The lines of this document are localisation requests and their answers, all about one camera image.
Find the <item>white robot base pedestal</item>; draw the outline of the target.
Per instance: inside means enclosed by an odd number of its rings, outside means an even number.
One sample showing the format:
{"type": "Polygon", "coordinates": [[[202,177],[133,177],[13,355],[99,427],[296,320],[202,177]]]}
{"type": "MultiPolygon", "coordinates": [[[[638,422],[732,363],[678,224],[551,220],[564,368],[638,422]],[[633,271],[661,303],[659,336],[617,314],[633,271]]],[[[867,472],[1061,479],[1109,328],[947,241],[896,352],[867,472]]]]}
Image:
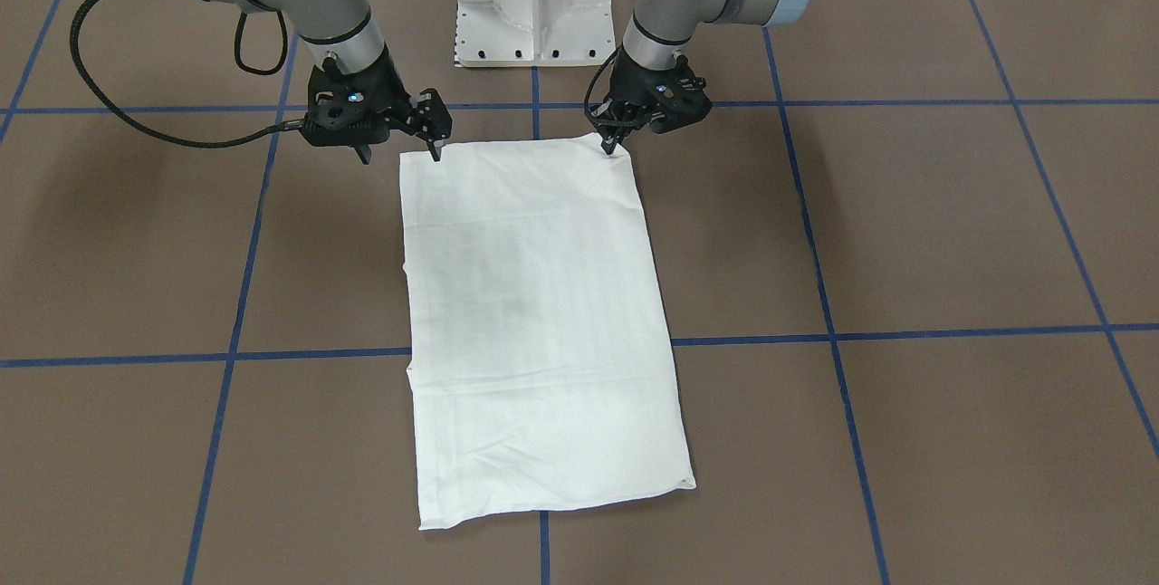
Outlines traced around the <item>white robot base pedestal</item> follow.
{"type": "Polygon", "coordinates": [[[460,68],[582,68],[617,47],[612,0],[455,0],[460,68]]]}

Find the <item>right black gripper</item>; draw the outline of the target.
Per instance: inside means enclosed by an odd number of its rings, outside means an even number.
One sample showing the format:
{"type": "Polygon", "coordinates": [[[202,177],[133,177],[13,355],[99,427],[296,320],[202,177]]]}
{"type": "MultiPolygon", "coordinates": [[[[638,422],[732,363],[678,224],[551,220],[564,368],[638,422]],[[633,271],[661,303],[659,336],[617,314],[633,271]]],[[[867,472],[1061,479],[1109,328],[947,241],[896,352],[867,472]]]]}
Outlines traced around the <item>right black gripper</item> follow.
{"type": "Polygon", "coordinates": [[[349,147],[369,167],[372,145],[386,142],[389,132],[417,137],[439,161],[453,120],[438,90],[409,94],[389,49],[369,68],[344,72],[336,53],[326,53],[320,68],[311,70],[308,108],[297,130],[314,147],[349,147]]]}

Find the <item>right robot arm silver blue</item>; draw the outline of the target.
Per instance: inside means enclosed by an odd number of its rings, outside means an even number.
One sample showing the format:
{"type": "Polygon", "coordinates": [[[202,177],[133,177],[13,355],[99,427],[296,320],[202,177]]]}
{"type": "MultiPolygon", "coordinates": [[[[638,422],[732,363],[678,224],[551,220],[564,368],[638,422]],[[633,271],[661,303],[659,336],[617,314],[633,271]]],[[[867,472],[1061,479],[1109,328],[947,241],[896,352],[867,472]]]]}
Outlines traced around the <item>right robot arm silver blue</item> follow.
{"type": "Polygon", "coordinates": [[[392,131],[427,142],[440,159],[453,122],[438,92],[409,94],[389,57],[369,0],[203,0],[245,14],[287,19],[313,58],[308,108],[290,126],[314,147],[349,147],[369,163],[373,145],[392,131]]]}

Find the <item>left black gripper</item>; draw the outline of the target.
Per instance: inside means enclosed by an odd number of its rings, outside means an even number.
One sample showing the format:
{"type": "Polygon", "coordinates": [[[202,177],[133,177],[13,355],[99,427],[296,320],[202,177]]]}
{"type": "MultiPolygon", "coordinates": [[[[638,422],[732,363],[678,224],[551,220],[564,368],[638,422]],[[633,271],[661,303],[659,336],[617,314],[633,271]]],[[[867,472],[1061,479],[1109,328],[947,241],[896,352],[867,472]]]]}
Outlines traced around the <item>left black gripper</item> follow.
{"type": "Polygon", "coordinates": [[[598,107],[589,107],[589,122],[606,156],[633,131],[649,127],[655,134],[666,134],[706,119],[712,110],[706,81],[680,52],[675,53],[672,68],[647,70],[615,47],[591,79],[589,92],[605,70],[611,70],[608,94],[598,107]]]}

